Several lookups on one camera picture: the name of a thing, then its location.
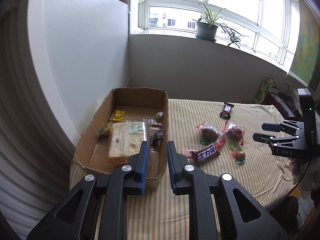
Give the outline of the large Snickers bar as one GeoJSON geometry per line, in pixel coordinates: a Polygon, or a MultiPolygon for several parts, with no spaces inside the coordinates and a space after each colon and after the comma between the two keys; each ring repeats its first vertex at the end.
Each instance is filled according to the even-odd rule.
{"type": "Polygon", "coordinates": [[[215,144],[210,144],[198,151],[189,151],[189,152],[197,167],[199,167],[201,163],[207,161],[211,157],[217,157],[220,155],[220,152],[218,151],[215,144]]]}

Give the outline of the red-wrapped snack bag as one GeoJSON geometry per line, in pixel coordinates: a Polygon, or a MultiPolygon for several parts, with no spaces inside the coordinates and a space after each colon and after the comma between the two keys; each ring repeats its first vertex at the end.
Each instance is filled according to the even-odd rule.
{"type": "Polygon", "coordinates": [[[206,146],[216,143],[221,136],[221,131],[207,121],[197,125],[196,129],[201,133],[200,143],[206,146]]]}
{"type": "Polygon", "coordinates": [[[231,123],[230,121],[225,122],[224,129],[222,130],[222,137],[226,146],[230,150],[242,150],[244,135],[245,131],[239,126],[231,123]]]}

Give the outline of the small Snickers bar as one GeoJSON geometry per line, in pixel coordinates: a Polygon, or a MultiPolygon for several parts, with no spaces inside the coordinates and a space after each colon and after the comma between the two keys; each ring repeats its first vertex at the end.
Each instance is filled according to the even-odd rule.
{"type": "Polygon", "coordinates": [[[223,110],[220,112],[219,116],[224,120],[229,120],[231,118],[231,111],[233,107],[233,104],[224,102],[223,110]]]}

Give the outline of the white gloved hand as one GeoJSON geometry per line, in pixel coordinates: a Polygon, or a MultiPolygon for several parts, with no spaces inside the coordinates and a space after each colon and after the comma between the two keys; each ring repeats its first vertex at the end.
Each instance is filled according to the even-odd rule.
{"type": "Polygon", "coordinates": [[[311,190],[319,189],[319,157],[311,161],[290,159],[289,170],[293,176],[293,184],[298,183],[301,197],[308,198],[311,190]]]}

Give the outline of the small round wrapped candy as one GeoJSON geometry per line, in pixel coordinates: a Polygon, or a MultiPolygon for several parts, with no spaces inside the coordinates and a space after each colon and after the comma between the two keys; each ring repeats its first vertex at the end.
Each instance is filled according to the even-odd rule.
{"type": "Polygon", "coordinates": [[[234,160],[238,164],[243,164],[246,161],[245,152],[242,151],[234,151],[234,160]]]}

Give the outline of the green carton box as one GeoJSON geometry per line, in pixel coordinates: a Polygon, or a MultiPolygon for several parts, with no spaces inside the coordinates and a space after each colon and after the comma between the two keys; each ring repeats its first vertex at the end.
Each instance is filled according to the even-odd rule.
{"type": "Polygon", "coordinates": [[[277,88],[277,82],[274,78],[263,80],[260,83],[252,103],[261,104],[265,100],[268,93],[278,95],[279,92],[280,90],[277,88]]]}

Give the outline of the dark chocolate wrapper in box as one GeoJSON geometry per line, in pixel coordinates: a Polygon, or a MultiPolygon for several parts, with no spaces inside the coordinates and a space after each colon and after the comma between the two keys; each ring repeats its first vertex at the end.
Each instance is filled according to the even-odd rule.
{"type": "Polygon", "coordinates": [[[165,130],[157,131],[155,134],[151,136],[150,144],[151,146],[158,146],[162,143],[164,139],[165,130]]]}

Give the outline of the striped tablecloth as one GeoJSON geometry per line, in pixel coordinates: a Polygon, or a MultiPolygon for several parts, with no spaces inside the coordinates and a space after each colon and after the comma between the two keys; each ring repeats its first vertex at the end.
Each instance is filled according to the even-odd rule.
{"type": "MultiPolygon", "coordinates": [[[[218,129],[225,125],[219,114],[222,102],[171,99],[168,102],[168,138],[178,151],[201,148],[197,126],[209,122],[218,129]]],[[[267,145],[252,138],[261,132],[263,123],[281,122],[283,117],[273,106],[235,103],[231,122],[244,132],[246,161],[238,164],[232,152],[222,147],[220,155],[201,165],[212,175],[231,174],[265,208],[275,207],[292,189],[289,161],[275,157],[267,145]]],[[[168,173],[157,188],[147,188],[142,196],[127,199],[128,239],[188,239],[188,197],[176,196],[170,186],[168,173]]]]}

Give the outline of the green round candy in box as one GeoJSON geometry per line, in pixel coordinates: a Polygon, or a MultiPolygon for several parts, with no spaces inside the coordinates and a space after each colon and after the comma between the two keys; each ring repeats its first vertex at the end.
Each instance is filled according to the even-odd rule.
{"type": "Polygon", "coordinates": [[[158,112],[155,115],[155,119],[158,120],[158,121],[161,121],[161,120],[163,120],[163,115],[164,115],[164,112],[158,112]]]}

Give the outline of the packaged sliced bread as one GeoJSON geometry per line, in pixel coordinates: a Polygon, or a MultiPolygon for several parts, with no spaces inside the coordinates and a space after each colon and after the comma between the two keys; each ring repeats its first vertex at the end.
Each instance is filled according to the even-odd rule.
{"type": "Polygon", "coordinates": [[[129,157],[139,153],[141,143],[149,139],[150,124],[147,120],[125,120],[114,123],[108,161],[112,166],[127,163],[129,157]]]}

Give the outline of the brown cardboard box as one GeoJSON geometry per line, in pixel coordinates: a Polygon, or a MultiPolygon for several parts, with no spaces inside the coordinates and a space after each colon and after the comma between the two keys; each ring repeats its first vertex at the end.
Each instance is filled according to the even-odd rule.
{"type": "Polygon", "coordinates": [[[76,147],[73,161],[84,171],[110,174],[150,144],[148,187],[159,187],[167,169],[169,99],[164,90],[116,88],[109,92],[76,147]]]}

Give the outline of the yellow candy packet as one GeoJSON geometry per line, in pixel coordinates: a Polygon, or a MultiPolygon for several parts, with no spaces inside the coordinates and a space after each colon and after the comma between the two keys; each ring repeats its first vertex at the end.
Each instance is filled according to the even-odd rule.
{"type": "Polygon", "coordinates": [[[125,111],[116,110],[112,120],[115,122],[122,122],[124,121],[125,111]]]}

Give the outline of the potted spider plant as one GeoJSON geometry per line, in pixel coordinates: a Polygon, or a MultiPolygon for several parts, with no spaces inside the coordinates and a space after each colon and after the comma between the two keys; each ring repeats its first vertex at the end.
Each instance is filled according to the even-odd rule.
{"type": "Polygon", "coordinates": [[[231,45],[235,45],[240,50],[241,39],[243,37],[247,37],[247,35],[242,35],[240,32],[230,27],[226,23],[220,23],[220,19],[225,19],[220,14],[226,8],[213,10],[211,5],[206,1],[200,2],[199,5],[203,6],[203,12],[197,20],[194,20],[197,25],[196,38],[205,41],[216,42],[215,37],[217,30],[218,28],[221,28],[222,31],[228,36],[229,43],[227,46],[230,47],[231,45]]]}

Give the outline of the wall map poster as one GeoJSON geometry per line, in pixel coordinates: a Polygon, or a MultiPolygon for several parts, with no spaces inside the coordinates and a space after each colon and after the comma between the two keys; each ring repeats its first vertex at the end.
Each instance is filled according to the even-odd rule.
{"type": "Polygon", "coordinates": [[[304,0],[299,3],[299,35],[289,75],[316,91],[319,86],[319,23],[304,0]]]}

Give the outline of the white window frame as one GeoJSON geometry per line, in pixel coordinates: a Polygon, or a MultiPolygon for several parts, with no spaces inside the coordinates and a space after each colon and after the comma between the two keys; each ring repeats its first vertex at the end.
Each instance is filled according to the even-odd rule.
{"type": "Polygon", "coordinates": [[[139,0],[138,26],[150,33],[195,37],[197,21],[216,19],[219,44],[288,72],[297,48],[298,0],[139,0]]]}

